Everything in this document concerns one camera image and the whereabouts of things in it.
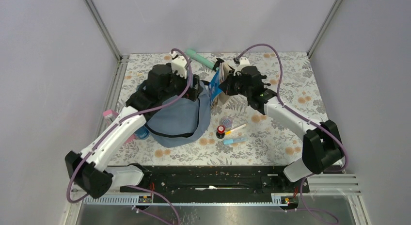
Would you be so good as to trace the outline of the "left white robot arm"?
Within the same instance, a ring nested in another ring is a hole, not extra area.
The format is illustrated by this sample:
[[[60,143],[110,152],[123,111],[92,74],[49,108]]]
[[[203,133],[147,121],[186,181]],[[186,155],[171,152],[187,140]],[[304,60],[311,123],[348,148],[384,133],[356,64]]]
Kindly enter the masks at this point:
[[[195,75],[190,64],[158,64],[149,71],[136,92],[132,94],[115,120],[81,152],[70,151],[65,163],[70,177],[66,199],[76,203],[84,199],[71,198],[73,184],[86,196],[100,198],[112,187],[134,187],[143,192],[150,187],[150,179],[137,166],[109,167],[113,155],[135,131],[153,116],[180,101],[191,101]]]

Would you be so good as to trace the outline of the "blue book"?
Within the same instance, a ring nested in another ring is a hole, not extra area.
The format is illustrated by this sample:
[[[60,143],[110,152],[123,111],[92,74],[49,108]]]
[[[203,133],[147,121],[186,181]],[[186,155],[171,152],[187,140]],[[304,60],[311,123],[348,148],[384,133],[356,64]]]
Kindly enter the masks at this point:
[[[225,104],[230,98],[223,92],[223,90],[219,88],[219,85],[227,79],[228,73],[231,70],[231,68],[227,63],[220,63],[220,65],[222,65],[222,69],[220,69],[220,67],[217,67],[217,72],[215,73],[214,77],[212,78],[208,86],[210,93],[211,109],[214,109],[219,105]]]

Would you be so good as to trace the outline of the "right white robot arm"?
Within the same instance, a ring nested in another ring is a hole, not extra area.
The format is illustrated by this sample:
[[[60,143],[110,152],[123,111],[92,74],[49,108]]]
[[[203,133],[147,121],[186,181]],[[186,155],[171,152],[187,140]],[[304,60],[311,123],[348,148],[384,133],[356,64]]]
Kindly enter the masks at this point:
[[[301,158],[285,167],[283,175],[278,178],[282,191],[292,191],[303,177],[320,174],[345,156],[333,121],[316,122],[287,106],[279,94],[263,82],[266,76],[256,66],[228,69],[227,76],[219,85],[226,95],[246,97],[251,108],[277,120],[303,142]]]

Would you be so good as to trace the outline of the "blue grey backpack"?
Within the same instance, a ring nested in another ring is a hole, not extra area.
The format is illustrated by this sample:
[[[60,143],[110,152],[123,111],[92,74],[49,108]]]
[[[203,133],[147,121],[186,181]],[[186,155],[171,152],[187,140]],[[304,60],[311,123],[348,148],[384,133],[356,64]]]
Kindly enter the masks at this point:
[[[198,140],[207,130],[211,119],[208,87],[200,81],[198,89],[200,93],[195,101],[183,97],[155,111],[142,129],[166,148]]]

